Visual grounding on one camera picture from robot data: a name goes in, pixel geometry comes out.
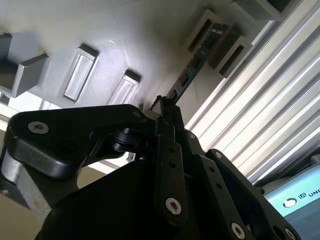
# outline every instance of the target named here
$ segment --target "rectangular slot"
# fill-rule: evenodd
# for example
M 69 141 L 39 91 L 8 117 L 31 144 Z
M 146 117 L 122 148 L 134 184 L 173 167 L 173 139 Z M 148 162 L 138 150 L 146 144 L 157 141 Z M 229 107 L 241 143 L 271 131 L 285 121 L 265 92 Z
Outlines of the rectangular slot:
M 196 47 L 203 41 L 203 38 L 206 36 L 208 31 L 210 30 L 212 24 L 213 22 L 210 20 L 205 21 L 203 27 L 200 29 L 199 33 L 196 35 L 190 47 L 188 48 L 190 52 L 193 52 L 196 49 Z
M 201 58 L 198 57 L 198 56 L 195 56 L 195 57 L 192 59 L 191 65 L 192 65 L 192 67 L 193 67 L 194 69 L 197 69 L 197 68 L 200 66 L 200 63 L 201 63 Z
M 226 61 L 226 63 L 223 65 L 219 73 L 223 76 L 227 70 L 231 67 L 231 65 L 234 63 L 234 61 L 237 59 L 237 57 L 240 55 L 240 53 L 245 49 L 244 46 L 239 45 L 237 49 L 233 52 L 233 54 L 230 56 L 230 58 Z
M 184 87 L 189 81 L 189 77 L 186 73 L 184 73 L 181 77 L 179 77 L 179 80 L 180 80 L 181 86 Z
M 85 83 L 93 71 L 98 52 L 86 45 L 81 45 L 75 52 L 67 73 L 67 87 L 64 97 L 76 102 Z
M 116 87 L 108 105 L 129 104 L 139 87 L 140 77 L 127 71 Z
M 266 0 L 272 7 L 282 13 L 291 0 Z

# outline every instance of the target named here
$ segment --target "bolt hole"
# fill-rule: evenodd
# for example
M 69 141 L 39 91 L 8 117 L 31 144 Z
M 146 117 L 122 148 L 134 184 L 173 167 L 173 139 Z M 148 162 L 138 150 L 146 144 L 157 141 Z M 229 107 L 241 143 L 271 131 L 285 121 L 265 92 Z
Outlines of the bolt hole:
M 280 230 L 280 228 L 273 226 L 273 230 L 281 240 L 286 240 L 286 235 Z
M 43 129 L 44 129 L 44 127 L 43 127 L 43 126 L 41 126 L 40 124 L 37 124 L 37 125 L 35 125 L 35 126 L 34 126 L 34 129 L 43 130 Z
M 222 190 L 222 186 L 221 186 L 219 183 L 216 184 L 216 187 L 217 187 L 218 189 Z
M 172 167 L 173 169 L 176 168 L 176 164 L 175 164 L 173 161 L 170 161 L 170 162 L 169 162 L 169 165 L 170 165 L 170 167 Z
M 235 231 L 236 231 L 238 234 L 242 234 L 241 229 L 240 229 L 240 228 L 238 228 L 238 227 L 236 227 L 236 228 L 235 228 Z
M 59 150 L 64 154 L 74 154 L 78 150 L 78 146 L 70 139 L 62 139 L 58 144 Z

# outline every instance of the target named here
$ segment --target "gray metal surface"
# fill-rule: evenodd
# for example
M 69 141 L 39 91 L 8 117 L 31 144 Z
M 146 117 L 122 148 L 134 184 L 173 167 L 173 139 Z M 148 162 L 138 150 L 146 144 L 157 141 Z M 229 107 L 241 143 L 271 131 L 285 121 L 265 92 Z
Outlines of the gray metal surface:
M 41 225 L 53 206 L 65 196 L 78 190 L 77 175 L 64 181 L 50 179 L 37 170 L 22 165 L 7 151 L 4 154 L 1 173 L 8 181 L 16 185 Z
M 252 182 L 320 144 L 319 20 L 319 1 L 301 2 L 188 124 Z
M 10 34 L 0 35 L 0 61 L 7 59 L 12 37 Z
M 43 52 L 51 58 L 46 79 L 31 93 L 62 108 L 106 105 L 131 69 L 141 75 L 131 103 L 148 108 L 157 95 L 168 93 L 190 60 L 183 43 L 206 8 L 224 23 L 236 24 L 249 42 L 267 23 L 225 0 L 1 0 L 0 26 L 12 33 L 9 56 L 16 63 Z M 82 43 L 96 49 L 99 60 L 72 104 L 59 93 Z M 208 65 L 202 68 L 178 102 L 185 122 L 220 81 Z

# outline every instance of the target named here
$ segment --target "logo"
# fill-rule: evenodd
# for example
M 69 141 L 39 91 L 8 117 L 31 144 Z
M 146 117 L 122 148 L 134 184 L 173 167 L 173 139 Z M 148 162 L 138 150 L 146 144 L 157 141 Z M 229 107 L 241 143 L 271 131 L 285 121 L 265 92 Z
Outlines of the logo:
M 301 193 L 301 194 L 299 195 L 299 198 L 300 198 L 300 199 L 304 199 L 306 196 L 307 196 L 307 194 Z
M 295 199 L 295 198 L 288 198 L 287 200 L 284 201 L 283 206 L 284 206 L 285 208 L 291 208 L 291 207 L 293 207 L 294 205 L 296 205 L 296 203 L 297 203 L 297 199 Z

